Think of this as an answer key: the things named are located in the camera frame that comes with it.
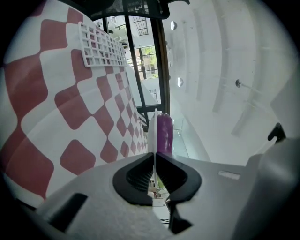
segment white plastic grid rack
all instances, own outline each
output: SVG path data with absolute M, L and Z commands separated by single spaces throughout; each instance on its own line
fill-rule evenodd
M 107 33 L 78 23 L 79 39 L 85 67 L 125 66 L 123 45 Z

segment checkered tablecloth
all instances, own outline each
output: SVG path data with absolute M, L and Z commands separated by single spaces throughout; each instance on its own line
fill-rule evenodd
M 21 201 L 38 206 L 87 169 L 147 151 L 124 67 L 86 68 L 85 15 L 44 2 L 18 30 L 0 69 L 0 158 Z

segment white ceiling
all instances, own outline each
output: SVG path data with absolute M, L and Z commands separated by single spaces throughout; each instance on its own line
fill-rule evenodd
M 188 118 L 212 162 L 245 165 L 278 122 L 270 102 L 294 73 L 298 53 L 261 3 L 190 1 L 169 4 L 163 20 L 176 98 L 171 117 Z M 237 79 L 254 90 L 237 88 Z

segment purple object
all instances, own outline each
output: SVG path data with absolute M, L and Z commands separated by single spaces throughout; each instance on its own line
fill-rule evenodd
M 172 153 L 173 121 L 167 113 L 157 115 L 157 151 Z

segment recessed light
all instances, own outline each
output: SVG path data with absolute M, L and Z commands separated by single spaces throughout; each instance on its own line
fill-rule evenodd
M 178 87 L 181 87 L 183 85 L 183 80 L 180 77 L 177 78 L 177 85 Z
M 174 31 L 177 28 L 177 23 L 172 21 L 171 22 L 171 30 Z

